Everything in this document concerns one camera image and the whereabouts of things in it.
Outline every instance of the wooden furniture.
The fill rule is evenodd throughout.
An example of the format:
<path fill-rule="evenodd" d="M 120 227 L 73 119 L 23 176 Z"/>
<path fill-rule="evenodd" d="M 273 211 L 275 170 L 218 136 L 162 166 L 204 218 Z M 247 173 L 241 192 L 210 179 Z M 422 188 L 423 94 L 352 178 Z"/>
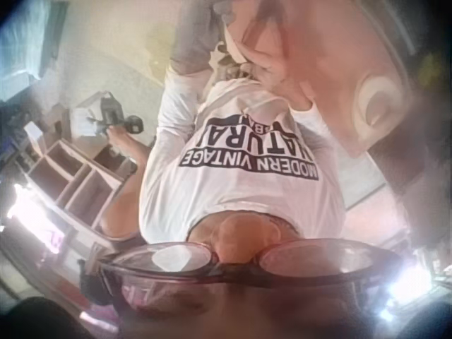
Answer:
<path fill-rule="evenodd" d="M 65 140 L 57 141 L 26 174 L 43 201 L 79 232 L 105 247 L 100 219 L 123 178 L 89 159 Z"/>

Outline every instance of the white shirt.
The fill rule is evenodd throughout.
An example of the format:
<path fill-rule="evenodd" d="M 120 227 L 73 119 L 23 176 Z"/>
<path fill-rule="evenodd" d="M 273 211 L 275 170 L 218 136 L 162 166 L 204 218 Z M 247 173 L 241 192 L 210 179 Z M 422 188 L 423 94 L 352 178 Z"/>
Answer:
<path fill-rule="evenodd" d="M 250 210 L 282 218 L 306 238 L 338 237 L 343 199 L 315 105 L 296 112 L 256 81 L 217 83 L 210 71 L 167 72 L 157 139 L 140 194 L 148 243 L 185 241 L 207 215 Z"/>

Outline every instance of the person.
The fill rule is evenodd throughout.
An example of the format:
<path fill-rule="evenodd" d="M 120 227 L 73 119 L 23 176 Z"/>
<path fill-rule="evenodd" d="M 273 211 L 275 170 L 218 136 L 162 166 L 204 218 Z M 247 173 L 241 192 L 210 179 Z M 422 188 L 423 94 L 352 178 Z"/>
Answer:
<path fill-rule="evenodd" d="M 137 164 L 102 222 L 110 237 L 200 242 L 247 262 L 271 244 L 339 237 L 343 198 L 335 153 L 315 102 L 285 60 L 240 43 L 252 77 L 218 81 L 200 104 L 232 2 L 185 1 L 167 70 L 155 145 L 122 127 L 112 144 Z"/>

